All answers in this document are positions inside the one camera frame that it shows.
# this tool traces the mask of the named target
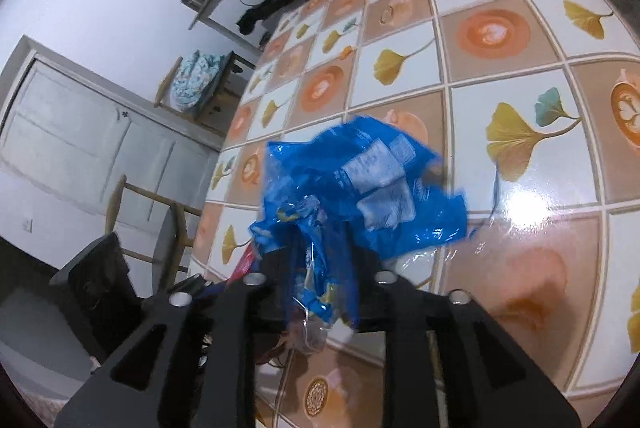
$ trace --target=blue plastic bag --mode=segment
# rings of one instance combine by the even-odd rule
[[[463,197],[424,182],[427,167],[439,160],[371,117],[356,117],[308,143],[271,141],[264,218],[251,226],[260,254],[284,247],[296,230],[305,253],[292,259],[298,265],[294,298],[327,324],[343,312],[357,322],[346,223],[353,241],[381,259],[466,236]]]

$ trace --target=door panel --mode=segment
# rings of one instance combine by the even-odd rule
[[[202,207],[217,157],[37,60],[0,135],[0,160],[102,215],[123,173],[133,185]],[[165,205],[125,190],[117,220],[156,233],[165,213]]]
[[[1,156],[36,184],[93,209],[130,120],[112,100],[76,87],[36,61],[2,130]]]

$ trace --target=tile grout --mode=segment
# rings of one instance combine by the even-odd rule
[[[582,110],[582,125],[585,134],[585,138],[588,144],[588,149],[590,150],[590,161],[591,161],[591,171],[593,173],[593,169],[595,167],[594,175],[594,190],[597,194],[597,198],[599,199],[600,204],[600,266],[598,267],[598,280],[596,283],[596,292],[591,303],[591,315],[589,319],[588,326],[586,328],[586,332],[584,333],[584,337],[582,343],[580,344],[580,348],[575,358],[574,364],[570,371],[570,374],[566,380],[566,384],[564,386],[566,392],[572,392],[575,388],[575,385],[580,379],[582,375],[582,371],[584,369],[584,365],[586,364],[586,360],[589,357],[591,351],[591,345],[593,343],[593,338],[595,335],[595,331],[597,329],[600,313],[602,312],[602,301],[604,300],[605,287],[607,283],[606,271],[608,267],[608,249],[606,246],[606,239],[608,237],[608,220],[606,220],[606,209],[604,208],[604,204],[606,202],[605,194],[604,194],[604,176],[602,173],[602,165],[600,164],[600,156],[598,153],[598,144],[596,141],[595,131],[593,129],[593,124],[591,123],[591,116],[588,111],[588,106],[582,98],[582,94],[580,93],[580,87],[575,80],[571,67],[567,62],[567,56],[564,53],[564,49],[559,43],[555,33],[549,26],[546,18],[542,14],[542,12],[538,9],[538,6],[535,4],[533,0],[525,0],[529,5],[529,8],[535,14],[536,18],[542,24],[545,29],[545,33],[547,34],[547,38],[551,41],[552,46],[556,50],[556,54],[561,59],[562,62],[562,70],[564,72],[564,77],[566,78],[570,89],[572,90],[575,102],[578,107]]]

